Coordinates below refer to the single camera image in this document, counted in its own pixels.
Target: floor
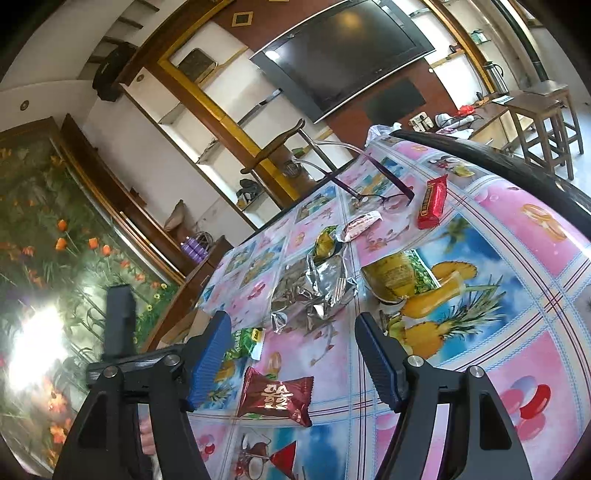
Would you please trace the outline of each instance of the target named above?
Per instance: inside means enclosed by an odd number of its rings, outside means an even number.
[[[574,180],[572,184],[575,185],[577,188],[585,192],[587,195],[591,196],[591,106],[587,104],[580,104],[576,107],[577,117],[579,118],[579,125],[581,127],[581,133],[583,135],[583,149],[584,153],[579,153],[579,146],[577,142],[571,143],[570,152],[573,159],[573,171],[574,171]],[[570,111],[566,108],[563,110],[564,120],[568,123],[572,124],[572,118],[570,116]],[[550,130],[550,121],[548,120],[546,123],[547,130]],[[568,135],[573,135],[573,131],[568,129]],[[527,135],[527,139],[530,140],[536,136],[535,132],[531,132]],[[542,148],[539,144],[531,147],[531,152],[542,157]],[[521,147],[519,147],[515,153],[517,155],[522,156]],[[564,179],[568,179],[568,175],[566,173],[566,166],[564,167],[556,167],[554,169],[557,175]]]

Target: blue gripper pad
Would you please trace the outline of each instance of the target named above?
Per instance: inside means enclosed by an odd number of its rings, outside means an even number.
[[[207,394],[213,389],[213,379],[222,365],[223,356],[234,344],[229,315],[218,310],[205,331],[191,338],[189,342],[196,344],[194,346],[196,352],[187,401],[193,408],[197,408],[207,400]]]
[[[368,368],[379,399],[399,413],[408,397],[408,382],[403,365],[408,356],[402,345],[380,331],[368,312],[355,320],[355,340]]]

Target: gold trim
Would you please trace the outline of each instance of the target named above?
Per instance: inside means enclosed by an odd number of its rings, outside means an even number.
[[[248,20],[246,23],[238,23],[238,15],[248,15]],[[252,24],[252,17],[254,12],[236,12],[232,17],[232,26],[233,27],[247,27],[248,25]]]
[[[49,138],[51,138],[55,144],[59,147],[59,153],[66,157],[67,161],[76,171],[76,174],[79,176],[80,181],[86,186],[87,189],[90,190],[91,194],[95,197],[95,199],[100,203],[100,205],[106,210],[106,212],[113,218],[113,220],[117,223],[119,228],[123,230],[124,234],[128,236],[132,242],[151,260],[157,268],[159,268],[164,274],[168,275],[172,280],[174,280],[179,285],[184,283],[184,277],[175,272],[170,268],[164,260],[162,260],[156,253],[150,248],[146,242],[137,235],[133,231],[133,229],[125,223],[125,221],[119,215],[119,212],[113,208],[109,200],[105,197],[105,195],[95,186],[93,181],[88,178],[84,169],[76,160],[74,154],[70,151],[67,142],[61,136],[61,132],[56,124],[56,121],[53,117],[44,118],[42,120],[37,120],[34,122],[30,122],[25,125],[20,125],[19,127],[11,128],[0,134],[0,141],[13,137],[15,135],[21,135],[26,132],[42,132],[47,134]]]
[[[478,47],[473,42],[473,40],[469,37],[468,32],[463,27],[460,26],[462,28],[462,30],[464,30],[467,38],[469,38],[470,40],[465,38],[465,36],[463,36],[459,32],[459,30],[456,28],[456,26],[449,20],[448,15],[450,17],[454,18],[456,22],[458,22],[457,18],[455,18],[449,10],[446,10],[445,9],[446,7],[442,4],[440,4],[439,0],[434,0],[434,1],[421,0],[421,2],[424,3],[424,5],[426,7],[431,9],[431,11],[437,16],[439,21],[447,28],[448,32],[452,35],[452,37],[455,38],[457,40],[457,42],[462,46],[462,49],[466,52],[466,55],[468,56],[468,58],[472,62],[472,65],[474,65],[474,68],[478,72],[478,75],[480,76],[480,78],[484,82],[484,85],[488,89],[489,93],[494,92],[495,87],[492,84],[492,82],[491,82],[490,78],[488,77],[488,75],[486,74],[486,72],[484,71],[484,69],[482,68],[482,65],[480,64],[480,61],[478,59],[478,54],[476,54],[474,52],[474,50],[476,50],[480,54],[480,50],[478,50]]]
[[[214,102],[198,85],[195,85],[191,80],[178,68],[176,68],[168,60],[161,59],[158,61],[158,65],[170,75],[176,82],[181,84],[189,94],[192,95],[195,100],[202,105],[213,117],[218,120],[222,126],[233,136],[240,145],[242,145],[247,152],[249,152],[253,158],[261,151],[260,147],[254,142],[254,140],[248,136],[248,134],[240,128],[240,126],[232,120],[228,114],[222,110],[216,102]],[[296,200],[300,197],[300,194],[290,184],[289,180],[279,171],[279,169],[271,162],[266,159],[260,163],[263,168],[276,182],[277,184],[289,195],[290,198]]]
[[[162,60],[167,60],[174,52],[176,52],[182,45],[184,45],[184,43],[187,40],[189,40],[189,38],[191,38],[200,27],[205,25],[205,23],[207,23],[208,20],[211,19],[211,17],[213,17],[222,9],[226,8],[233,1],[234,0],[222,0],[218,4],[216,4],[211,10],[209,10],[204,16],[199,18],[199,20],[197,20],[193,25],[191,25],[191,27],[188,30],[185,30],[185,32],[183,32],[181,36],[179,36],[179,38],[177,38],[176,41],[171,46],[169,46],[169,48],[164,52],[164,54],[158,59],[158,63],[160,63],[160,61]]]

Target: wall shelf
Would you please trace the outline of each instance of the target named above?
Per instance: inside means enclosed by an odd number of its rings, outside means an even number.
[[[443,57],[441,60],[437,60],[434,61],[433,63],[430,63],[429,66],[434,69],[436,67],[439,67],[441,65],[443,65],[444,63],[447,63],[450,60],[456,59],[458,57],[461,57],[462,55],[465,55],[466,52],[464,50],[458,50],[454,53],[450,53],[447,57]]]

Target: glasses lens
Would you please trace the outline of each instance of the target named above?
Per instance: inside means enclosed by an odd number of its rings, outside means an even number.
[[[388,212],[394,212],[396,210],[401,210],[406,207],[408,203],[408,197],[405,194],[398,194],[392,195],[391,197],[387,197],[383,202],[382,206],[384,210]]]

